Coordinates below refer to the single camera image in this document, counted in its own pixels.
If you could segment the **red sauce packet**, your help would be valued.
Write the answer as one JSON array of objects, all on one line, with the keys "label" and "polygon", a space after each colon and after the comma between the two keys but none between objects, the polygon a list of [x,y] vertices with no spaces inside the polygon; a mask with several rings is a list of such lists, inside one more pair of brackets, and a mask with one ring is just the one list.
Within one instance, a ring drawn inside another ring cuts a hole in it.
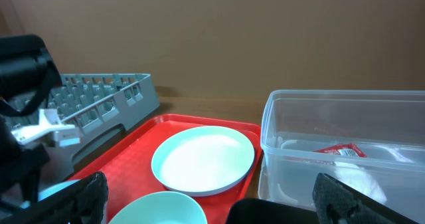
[{"label": "red sauce packet", "polygon": [[349,156],[349,157],[360,157],[366,158],[366,154],[363,153],[355,144],[337,144],[328,148],[323,148],[316,150],[317,153],[323,154],[334,154],[340,156]]}]

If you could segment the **green bowl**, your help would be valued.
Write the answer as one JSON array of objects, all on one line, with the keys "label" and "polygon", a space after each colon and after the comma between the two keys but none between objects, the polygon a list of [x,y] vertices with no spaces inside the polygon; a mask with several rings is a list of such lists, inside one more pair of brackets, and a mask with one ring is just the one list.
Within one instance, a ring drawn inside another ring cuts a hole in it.
[{"label": "green bowl", "polygon": [[132,201],[109,221],[110,224],[207,224],[203,208],[188,195],[160,191]]}]

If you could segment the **white napkin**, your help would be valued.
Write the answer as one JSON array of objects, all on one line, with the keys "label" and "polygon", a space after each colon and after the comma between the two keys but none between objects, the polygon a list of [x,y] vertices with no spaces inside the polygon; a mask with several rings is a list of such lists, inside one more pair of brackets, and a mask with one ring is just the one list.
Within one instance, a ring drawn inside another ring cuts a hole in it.
[{"label": "white napkin", "polygon": [[335,177],[342,183],[366,195],[367,197],[385,204],[386,195],[377,180],[363,168],[355,164],[335,162]]}]

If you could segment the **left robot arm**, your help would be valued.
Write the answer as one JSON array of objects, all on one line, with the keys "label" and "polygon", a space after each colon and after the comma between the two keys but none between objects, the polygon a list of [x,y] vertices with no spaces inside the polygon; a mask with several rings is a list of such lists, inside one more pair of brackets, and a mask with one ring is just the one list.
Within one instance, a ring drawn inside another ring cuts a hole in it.
[{"label": "left robot arm", "polygon": [[[34,113],[57,86],[62,86],[60,73],[40,37],[1,38],[1,117]],[[23,199],[36,203],[41,169],[49,161],[42,144],[20,147],[1,120],[1,193],[18,183]]]}]

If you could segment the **light blue small bowl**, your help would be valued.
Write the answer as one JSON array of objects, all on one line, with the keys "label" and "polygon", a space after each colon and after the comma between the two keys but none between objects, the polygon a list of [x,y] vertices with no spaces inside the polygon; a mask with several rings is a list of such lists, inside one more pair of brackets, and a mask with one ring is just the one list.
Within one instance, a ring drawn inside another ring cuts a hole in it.
[{"label": "light blue small bowl", "polygon": [[40,191],[39,194],[38,194],[38,201],[42,201],[42,200],[46,199],[47,197],[54,195],[55,193],[65,189],[66,187],[76,183],[77,181],[78,181],[78,179],[71,180],[71,181],[64,181],[64,182],[52,185],[52,186]]}]

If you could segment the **light blue plate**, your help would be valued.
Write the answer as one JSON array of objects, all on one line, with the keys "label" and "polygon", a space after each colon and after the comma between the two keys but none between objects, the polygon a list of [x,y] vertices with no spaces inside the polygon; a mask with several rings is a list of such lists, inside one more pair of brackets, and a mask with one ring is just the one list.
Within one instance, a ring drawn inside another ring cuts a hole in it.
[{"label": "light blue plate", "polygon": [[151,159],[154,177],[191,197],[227,191],[240,183],[255,160],[252,142],[223,126],[200,126],[166,139]]}]

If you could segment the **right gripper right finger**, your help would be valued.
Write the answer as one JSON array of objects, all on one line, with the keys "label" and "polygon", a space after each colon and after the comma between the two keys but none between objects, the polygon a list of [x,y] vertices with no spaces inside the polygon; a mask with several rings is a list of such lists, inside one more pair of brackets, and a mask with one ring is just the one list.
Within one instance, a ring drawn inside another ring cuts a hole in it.
[{"label": "right gripper right finger", "polygon": [[417,224],[326,173],[312,193],[320,224]]}]

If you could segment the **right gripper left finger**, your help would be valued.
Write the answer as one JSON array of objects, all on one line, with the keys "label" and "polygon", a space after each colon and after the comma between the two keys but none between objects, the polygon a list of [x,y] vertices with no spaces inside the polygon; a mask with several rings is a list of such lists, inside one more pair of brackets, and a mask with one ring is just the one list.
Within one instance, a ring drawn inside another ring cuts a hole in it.
[{"label": "right gripper left finger", "polygon": [[97,171],[28,207],[7,211],[1,224],[102,224],[107,222],[108,182]]}]

